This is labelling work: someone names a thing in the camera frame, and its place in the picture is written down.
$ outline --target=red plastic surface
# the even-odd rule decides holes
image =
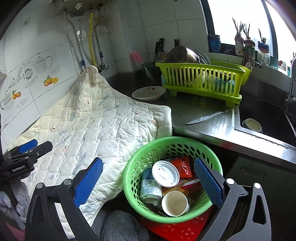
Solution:
[[[184,223],[156,223],[144,217],[141,217],[140,222],[144,227],[168,241],[195,241],[203,230],[212,208],[211,206],[202,215]]]

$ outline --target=blue textured pad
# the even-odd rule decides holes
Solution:
[[[197,158],[195,160],[194,171],[199,178],[202,186],[204,187],[207,195],[209,196],[211,202],[218,207],[221,207],[223,204],[222,189],[217,183],[216,179],[213,177],[209,168],[202,161],[202,159]]]
[[[19,153],[25,153],[28,150],[31,150],[36,146],[38,146],[38,142],[36,139],[33,139],[33,140],[21,145],[20,148],[18,149],[18,151],[19,151]]]
[[[98,158],[96,162],[92,165],[90,170],[85,174],[80,183],[77,185],[74,198],[74,203],[76,207],[79,207],[81,204],[86,203],[96,182],[103,172],[103,165],[104,163],[102,159]]]

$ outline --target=stainless steel countertop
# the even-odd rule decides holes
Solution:
[[[151,104],[167,105],[172,109],[175,133],[192,137],[229,150],[296,171],[296,152],[279,144],[234,129],[234,110],[218,99],[178,92],[165,95]],[[201,123],[185,125],[194,119],[226,110]]]

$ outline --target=dish rack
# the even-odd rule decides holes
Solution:
[[[229,108],[239,104],[241,85],[251,71],[241,65],[211,60],[212,65],[188,63],[156,63],[160,67],[171,95],[177,92],[202,95],[226,101]]]

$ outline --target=sink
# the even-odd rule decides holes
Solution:
[[[270,103],[251,95],[244,94],[239,106],[234,109],[235,129],[249,133],[271,142],[296,150],[296,133],[292,123],[284,111]],[[258,121],[262,134],[243,128],[242,122],[247,118]]]

